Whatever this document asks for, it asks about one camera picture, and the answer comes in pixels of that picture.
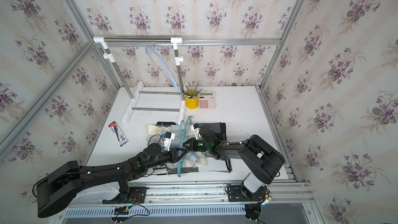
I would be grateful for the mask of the light blue plastic hanger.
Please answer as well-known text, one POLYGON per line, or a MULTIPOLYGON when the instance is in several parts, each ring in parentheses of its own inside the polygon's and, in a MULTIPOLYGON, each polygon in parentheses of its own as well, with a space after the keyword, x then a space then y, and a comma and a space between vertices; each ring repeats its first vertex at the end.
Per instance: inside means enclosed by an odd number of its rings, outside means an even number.
POLYGON ((146 55, 149 57, 149 59, 152 61, 152 63, 155 65, 155 67, 157 68, 157 70, 159 72, 161 72, 163 74, 163 76, 168 80, 168 82, 177 90, 177 92, 180 91, 179 86, 177 85, 174 76, 172 75, 171 71, 169 70, 169 68, 167 67, 166 63, 164 62, 164 60, 161 58, 161 56, 157 53, 156 49, 151 47, 151 46, 146 46, 145 47, 145 53, 146 55), (162 64, 163 68, 165 69, 165 71, 167 72, 167 76, 165 74, 165 72, 163 71, 163 69, 161 69, 158 64, 155 62, 155 60, 152 58, 152 56, 150 55, 150 53, 153 53, 158 60, 160 61, 160 63, 162 64))

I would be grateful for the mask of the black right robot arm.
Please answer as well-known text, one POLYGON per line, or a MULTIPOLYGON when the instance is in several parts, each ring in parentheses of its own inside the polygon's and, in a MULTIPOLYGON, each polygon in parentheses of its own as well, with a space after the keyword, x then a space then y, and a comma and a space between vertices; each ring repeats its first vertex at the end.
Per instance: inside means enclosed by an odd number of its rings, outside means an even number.
POLYGON ((280 169, 286 162, 279 151, 258 135, 241 142, 229 142, 217 135, 203 134, 199 140, 191 138, 182 146, 189 151, 208 152, 216 160, 244 161, 250 172, 243 180, 242 188, 251 194, 279 177, 280 169))

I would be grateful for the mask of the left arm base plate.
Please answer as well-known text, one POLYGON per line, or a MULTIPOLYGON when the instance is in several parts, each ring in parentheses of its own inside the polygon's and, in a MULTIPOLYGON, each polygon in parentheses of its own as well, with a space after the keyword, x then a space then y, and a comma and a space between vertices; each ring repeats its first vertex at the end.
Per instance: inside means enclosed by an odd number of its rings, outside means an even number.
POLYGON ((147 187, 130 187, 122 189, 111 200, 103 200, 102 204, 142 204, 145 202, 147 187))

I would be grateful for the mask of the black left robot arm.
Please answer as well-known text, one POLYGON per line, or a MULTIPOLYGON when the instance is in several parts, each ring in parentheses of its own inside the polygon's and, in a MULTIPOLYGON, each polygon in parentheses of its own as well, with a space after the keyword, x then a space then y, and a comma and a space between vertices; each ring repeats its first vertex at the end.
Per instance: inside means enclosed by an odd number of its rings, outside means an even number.
POLYGON ((149 169, 178 162, 186 153, 187 150, 183 148, 162 151, 159 144, 153 143, 136 156, 120 163, 82 166, 77 161, 69 161, 35 183, 37 216, 53 216, 64 210, 83 190, 107 183, 125 184, 140 179, 147 175, 149 169))

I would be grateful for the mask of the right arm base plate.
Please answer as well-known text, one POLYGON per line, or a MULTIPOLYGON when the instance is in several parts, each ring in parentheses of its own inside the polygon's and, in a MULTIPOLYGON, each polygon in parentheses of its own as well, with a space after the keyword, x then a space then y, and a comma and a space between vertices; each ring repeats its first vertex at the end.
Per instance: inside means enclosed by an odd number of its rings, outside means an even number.
POLYGON ((246 189, 243 184, 226 184, 224 190, 228 195, 229 202, 263 202, 270 197, 269 190, 266 186, 261 186, 254 193, 246 189))

